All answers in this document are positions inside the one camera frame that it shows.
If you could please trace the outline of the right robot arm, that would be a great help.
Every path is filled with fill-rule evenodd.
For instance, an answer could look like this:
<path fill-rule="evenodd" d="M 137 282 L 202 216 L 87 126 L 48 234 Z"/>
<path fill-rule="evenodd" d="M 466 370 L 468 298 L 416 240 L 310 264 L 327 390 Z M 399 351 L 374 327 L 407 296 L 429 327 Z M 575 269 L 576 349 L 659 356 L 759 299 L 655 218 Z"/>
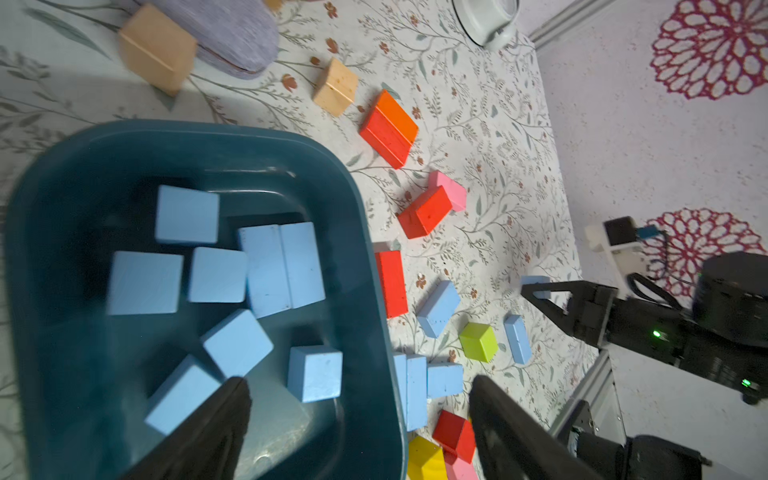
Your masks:
<path fill-rule="evenodd" d="M 630 273 L 631 292 L 585 280 L 528 283 L 523 297 L 566 335 L 598 348 L 616 345 L 740 393 L 767 397 L 767 258 L 731 252 L 707 259 L 684 307 L 654 280 Z M 725 479 L 700 452 L 651 435 L 623 444 L 573 427 L 563 438 L 604 479 Z"/>

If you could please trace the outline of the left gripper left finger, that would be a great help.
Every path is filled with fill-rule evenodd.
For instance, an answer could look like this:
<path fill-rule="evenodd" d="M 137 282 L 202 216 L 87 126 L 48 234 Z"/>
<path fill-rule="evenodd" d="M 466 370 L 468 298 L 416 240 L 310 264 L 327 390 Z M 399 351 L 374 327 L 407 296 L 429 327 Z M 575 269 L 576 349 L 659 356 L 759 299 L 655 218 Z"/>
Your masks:
<path fill-rule="evenodd" d="M 248 430 L 247 381 L 224 382 L 124 479 L 232 479 Z"/>

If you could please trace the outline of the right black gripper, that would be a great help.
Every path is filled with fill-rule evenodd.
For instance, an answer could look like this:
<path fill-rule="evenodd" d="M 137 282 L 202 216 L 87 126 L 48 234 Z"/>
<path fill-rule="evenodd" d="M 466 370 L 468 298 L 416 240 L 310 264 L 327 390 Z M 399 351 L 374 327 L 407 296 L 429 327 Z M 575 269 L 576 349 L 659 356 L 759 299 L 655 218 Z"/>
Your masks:
<path fill-rule="evenodd" d="M 606 350 L 620 346 L 672 366 L 707 366 L 701 329 L 687 309 L 637 298 L 585 280 L 529 283 L 522 296 L 563 333 Z"/>

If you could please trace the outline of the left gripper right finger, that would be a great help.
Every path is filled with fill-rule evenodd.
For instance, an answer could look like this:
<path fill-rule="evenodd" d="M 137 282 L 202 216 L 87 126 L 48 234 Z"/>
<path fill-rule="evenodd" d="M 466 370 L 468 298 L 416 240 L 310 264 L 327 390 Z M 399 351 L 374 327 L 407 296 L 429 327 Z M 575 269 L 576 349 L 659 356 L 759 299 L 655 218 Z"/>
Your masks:
<path fill-rule="evenodd" d="M 487 479 L 597 479 L 491 378 L 469 394 L 477 450 Z"/>

